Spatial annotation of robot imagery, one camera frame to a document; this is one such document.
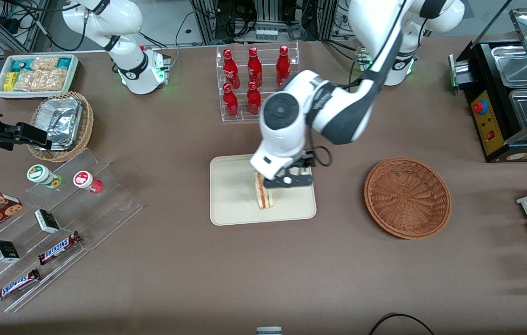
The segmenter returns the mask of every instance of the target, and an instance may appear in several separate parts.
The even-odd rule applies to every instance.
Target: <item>small black box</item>
[[[19,255],[12,242],[0,241],[0,261],[3,263],[15,263],[19,261]]]
[[[59,227],[59,223],[57,223],[57,220],[54,218],[53,214],[51,212],[48,212],[48,210],[45,209],[39,209],[36,212],[34,212],[36,215],[36,221],[38,221],[38,224],[40,225],[40,229],[43,231],[46,231],[47,233],[57,233],[61,227]]]

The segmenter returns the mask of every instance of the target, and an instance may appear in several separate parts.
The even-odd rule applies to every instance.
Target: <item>wicker basket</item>
[[[79,130],[78,130],[78,140],[77,144],[72,150],[69,151],[40,151],[34,149],[32,146],[27,146],[28,150],[32,153],[32,155],[38,159],[42,159],[44,161],[52,161],[53,163],[61,163],[64,161],[68,161],[69,159],[72,159],[76,155],[78,155],[83,149],[87,147],[87,143],[89,142],[89,138],[92,135],[92,127],[93,127],[93,110],[92,106],[90,106],[87,103],[87,100],[83,97],[83,95],[76,93],[76,92],[67,92],[59,95],[55,95],[54,97],[51,97],[49,99],[55,100],[55,99],[64,99],[64,98],[76,98],[83,102],[83,110],[81,114],[81,120],[79,121]],[[40,106],[36,108],[36,112],[32,116],[32,125],[36,123],[36,117],[38,117],[38,111],[40,110]]]
[[[445,182],[428,165],[406,157],[379,162],[365,181],[365,203],[386,231],[408,240],[435,235],[451,213]]]

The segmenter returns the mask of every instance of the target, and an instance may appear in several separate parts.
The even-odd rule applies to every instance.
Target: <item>yellow control panel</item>
[[[505,141],[501,135],[487,92],[484,91],[472,101],[470,108],[472,108],[482,147],[485,149],[485,153],[490,155],[501,148]]]

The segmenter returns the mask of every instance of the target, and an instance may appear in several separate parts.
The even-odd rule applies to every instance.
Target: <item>brown table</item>
[[[19,312],[0,307],[0,334],[248,335],[278,325],[358,335],[388,312],[440,335],[527,334],[527,221],[514,201],[527,195],[527,163],[485,163],[465,98],[448,88],[447,56],[468,39],[425,40],[361,139],[331,146],[334,165],[314,170],[314,218],[231,227],[210,222],[209,163],[254,152],[260,134],[220,121],[215,48],[183,49],[170,84],[145,96],[121,85],[106,53],[79,54],[73,88],[96,118],[89,147],[146,207]],[[302,68],[347,81],[348,60],[300,45]],[[37,104],[0,99],[0,113],[27,121]],[[393,237],[365,209],[366,174],[399,155],[448,184],[453,211],[435,237]],[[37,162],[25,147],[0,150],[0,191],[29,188]]]

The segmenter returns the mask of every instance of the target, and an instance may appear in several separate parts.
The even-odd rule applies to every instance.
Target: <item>small jar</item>
[[[27,171],[28,180],[36,184],[46,185],[48,188],[57,188],[63,182],[63,178],[55,174],[42,164],[36,164]]]
[[[102,191],[102,181],[98,178],[94,178],[88,171],[79,171],[73,178],[75,186],[87,189],[91,193],[98,193]]]

